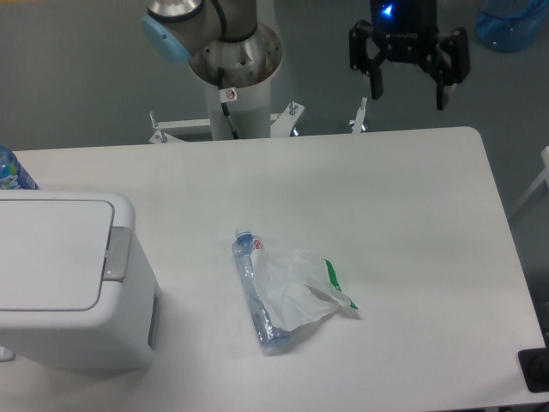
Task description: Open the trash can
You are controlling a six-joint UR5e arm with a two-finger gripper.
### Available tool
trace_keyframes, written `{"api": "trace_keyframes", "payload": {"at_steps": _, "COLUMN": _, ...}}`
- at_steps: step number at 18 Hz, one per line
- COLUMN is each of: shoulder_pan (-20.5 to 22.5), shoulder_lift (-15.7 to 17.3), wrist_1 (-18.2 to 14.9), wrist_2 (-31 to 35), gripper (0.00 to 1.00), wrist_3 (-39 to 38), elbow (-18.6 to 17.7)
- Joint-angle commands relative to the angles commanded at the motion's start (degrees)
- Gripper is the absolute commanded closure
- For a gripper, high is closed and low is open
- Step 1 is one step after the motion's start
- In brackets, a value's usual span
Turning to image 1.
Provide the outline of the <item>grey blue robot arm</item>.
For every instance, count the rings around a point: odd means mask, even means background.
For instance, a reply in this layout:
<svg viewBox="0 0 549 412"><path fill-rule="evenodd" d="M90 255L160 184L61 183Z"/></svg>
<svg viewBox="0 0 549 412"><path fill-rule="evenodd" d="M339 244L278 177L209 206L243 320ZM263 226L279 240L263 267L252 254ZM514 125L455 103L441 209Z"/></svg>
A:
<svg viewBox="0 0 549 412"><path fill-rule="evenodd" d="M371 20L358 21L348 38L350 67L369 77L372 98L383 94L383 62L411 64L437 84L437 109L444 109L450 89L470 71L466 29L440 34L434 1L372 1L370 10ZM254 1L152 1L142 26L159 52L176 62L215 40L242 43L259 23Z"/></svg>

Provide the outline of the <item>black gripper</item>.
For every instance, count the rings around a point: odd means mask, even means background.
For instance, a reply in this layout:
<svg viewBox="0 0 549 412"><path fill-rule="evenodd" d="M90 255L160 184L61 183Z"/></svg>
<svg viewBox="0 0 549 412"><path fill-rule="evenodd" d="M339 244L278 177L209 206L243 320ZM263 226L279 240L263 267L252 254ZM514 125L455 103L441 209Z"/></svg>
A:
<svg viewBox="0 0 549 412"><path fill-rule="evenodd" d="M462 83L471 70L468 32L457 27L442 35L437 28L436 1L369 2L372 25L359 20L349 30L349 66L370 79L371 97L383 95L381 64L420 64L436 83L436 106L442 111L452 89ZM368 42L377 47L375 57L368 54Z"/></svg>

